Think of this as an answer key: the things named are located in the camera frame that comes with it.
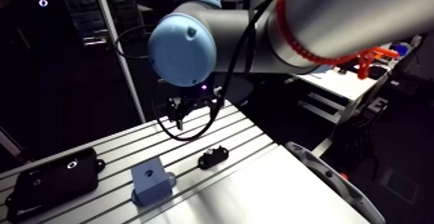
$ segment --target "white table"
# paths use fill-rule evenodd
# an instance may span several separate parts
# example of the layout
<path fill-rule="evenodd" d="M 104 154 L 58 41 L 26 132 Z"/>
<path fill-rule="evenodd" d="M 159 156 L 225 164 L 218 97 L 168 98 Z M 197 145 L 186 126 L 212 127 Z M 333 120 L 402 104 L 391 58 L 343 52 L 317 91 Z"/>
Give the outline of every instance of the white table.
<path fill-rule="evenodd" d="M 208 109 L 189 114 L 187 135 L 208 122 Z M 167 121 L 175 134 L 185 134 Z M 229 159 L 197 168 L 208 149 L 223 146 Z M 278 146 L 227 103 L 205 135 L 191 143 L 169 139 L 153 121 L 0 174 L 0 203 L 17 175 L 30 167 L 93 147 L 107 166 L 98 188 L 25 223 L 367 223 L 284 147 Z M 152 208 L 130 201 L 130 168 L 158 156 L 178 182 L 172 197 Z M 0 223 L 7 208 L 0 206 Z"/>
<path fill-rule="evenodd" d="M 389 48 L 390 45 L 391 44 L 389 43 L 382 45 L 382 47 Z M 386 69 L 386 72 L 391 72 L 399 63 L 399 61 L 404 58 L 405 57 L 400 57 L 399 59 L 390 61 L 387 65 L 376 66 L 381 66 Z M 367 97 L 366 103 L 369 103 L 389 78 L 389 73 L 385 73 L 377 80 L 371 78 L 365 78 L 361 80 L 354 72 L 347 71 L 345 74 L 339 74 L 339 70 L 339 68 L 332 69 L 331 66 L 320 66 L 310 74 L 294 75 L 297 79 L 301 79 L 306 83 L 348 100 L 346 105 L 340 105 L 330 99 L 319 96 L 318 94 L 310 93 L 308 95 L 317 101 L 337 109 L 338 111 L 333 115 L 328 114 L 327 112 L 324 112 L 323 110 L 310 105 L 309 103 L 302 102 L 302 106 L 304 108 L 337 125 L 347 121 L 351 116 L 356 114 L 357 108 L 360 106 L 360 102 L 368 92 L 370 92 L 370 94 Z"/>

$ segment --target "blue 3d printed part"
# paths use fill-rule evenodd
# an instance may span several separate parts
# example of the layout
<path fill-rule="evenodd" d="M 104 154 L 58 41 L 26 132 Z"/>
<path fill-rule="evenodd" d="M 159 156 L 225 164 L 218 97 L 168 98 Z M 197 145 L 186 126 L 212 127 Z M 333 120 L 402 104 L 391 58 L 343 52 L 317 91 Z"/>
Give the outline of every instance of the blue 3d printed part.
<path fill-rule="evenodd" d="M 134 166 L 131 173 L 134 182 L 131 200 L 135 205 L 146 207 L 172 195 L 176 177 L 164 171 L 159 158 Z"/>

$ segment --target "purple light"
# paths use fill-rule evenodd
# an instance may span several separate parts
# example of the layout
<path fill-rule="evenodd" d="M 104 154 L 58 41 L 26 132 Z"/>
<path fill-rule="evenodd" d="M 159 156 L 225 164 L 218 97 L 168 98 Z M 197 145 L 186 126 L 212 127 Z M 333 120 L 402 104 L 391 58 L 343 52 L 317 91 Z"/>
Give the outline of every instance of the purple light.
<path fill-rule="evenodd" d="M 46 7 L 46 6 L 48 6 L 48 1 L 47 0 L 39 0 L 39 5 L 41 7 Z"/>

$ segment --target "black small object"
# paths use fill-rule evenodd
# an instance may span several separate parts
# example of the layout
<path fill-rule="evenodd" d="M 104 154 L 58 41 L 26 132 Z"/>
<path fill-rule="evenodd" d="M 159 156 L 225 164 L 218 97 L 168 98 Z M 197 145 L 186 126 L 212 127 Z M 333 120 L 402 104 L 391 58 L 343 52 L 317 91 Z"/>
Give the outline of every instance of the black small object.
<path fill-rule="evenodd" d="M 347 74 L 347 70 L 341 68 L 341 69 L 338 71 L 338 73 L 341 74 L 341 75 L 345 75 L 345 74 Z"/>
<path fill-rule="evenodd" d="M 199 158 L 198 165 L 202 170 L 210 169 L 211 167 L 225 161 L 229 157 L 229 151 L 220 146 L 217 149 L 210 149 Z"/>
<path fill-rule="evenodd" d="M 21 222 L 92 192 L 104 167 L 95 150 L 87 148 L 20 173 L 5 201 L 7 220 Z"/>

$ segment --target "black cable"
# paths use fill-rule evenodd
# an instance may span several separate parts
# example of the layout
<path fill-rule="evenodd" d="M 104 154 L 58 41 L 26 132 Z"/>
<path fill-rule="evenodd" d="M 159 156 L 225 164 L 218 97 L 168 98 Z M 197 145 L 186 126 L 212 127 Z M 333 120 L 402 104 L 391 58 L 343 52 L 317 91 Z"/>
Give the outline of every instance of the black cable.
<path fill-rule="evenodd" d="M 122 32 L 122 34 L 120 34 L 118 36 L 118 38 L 115 39 L 114 42 L 113 42 L 114 49 L 116 50 L 116 53 L 118 53 L 119 55 L 121 55 L 122 57 L 127 58 L 127 59 L 148 59 L 148 56 L 129 56 L 129 55 L 126 55 L 122 51 L 119 50 L 119 46 L 118 46 L 120 39 L 125 34 L 127 34 L 129 32 L 133 32 L 133 31 L 139 30 L 139 29 L 144 29 L 147 26 L 151 26 L 151 25 L 135 26 L 134 28 L 130 28 L 130 29 L 127 29 L 126 31 Z"/>
<path fill-rule="evenodd" d="M 238 56 L 240 55 L 240 52 L 243 48 L 243 45 L 245 43 L 245 40 L 248 38 L 249 34 L 251 33 L 251 30 L 255 29 L 255 24 L 256 22 L 259 20 L 259 18 L 261 18 L 262 14 L 267 10 L 267 7 L 271 4 L 271 2 L 273 2 L 274 0 L 265 0 L 261 6 L 259 7 L 258 11 L 255 13 L 255 15 L 253 16 L 253 18 L 250 20 L 249 24 L 247 25 L 247 27 L 245 28 L 243 34 L 241 35 L 240 40 L 238 41 L 238 44 L 236 45 L 236 48 L 234 50 L 234 54 L 232 55 L 231 58 L 231 63 L 229 64 L 229 68 L 227 70 L 227 75 L 225 78 L 225 82 L 223 83 L 223 87 L 221 92 L 219 93 L 219 98 L 217 99 L 217 103 L 216 103 L 216 108 L 211 109 L 211 113 L 210 113 L 210 119 L 208 121 L 208 123 L 205 125 L 205 127 L 198 132 L 197 134 L 195 134 L 194 136 L 191 137 L 178 137 L 175 136 L 174 134 L 170 133 L 164 126 L 163 123 L 160 121 L 155 108 L 154 108 L 154 101 L 151 99 L 151 106 L 152 106 L 152 113 L 154 114 L 154 117 L 156 118 L 158 124 L 160 125 L 160 127 L 163 129 L 163 131 L 169 135 L 172 139 L 175 139 L 177 141 L 194 141 L 195 139 L 198 139 L 200 136 L 203 135 L 203 133 L 205 133 L 212 125 L 212 123 L 214 123 L 214 121 L 217 118 L 217 115 L 220 111 L 220 108 L 223 106 L 224 102 L 225 102 L 225 96 L 227 93 L 227 89 L 229 87 L 229 84 L 231 83 L 231 78 L 232 75 L 234 73 L 234 69 L 235 69 L 235 65 L 236 62 L 238 60 Z"/>
<path fill-rule="evenodd" d="M 416 57 L 416 65 L 417 65 L 417 66 L 420 66 L 420 60 L 419 60 L 419 56 L 417 55 L 417 51 L 413 51 L 413 54 L 414 54 L 415 57 Z"/>

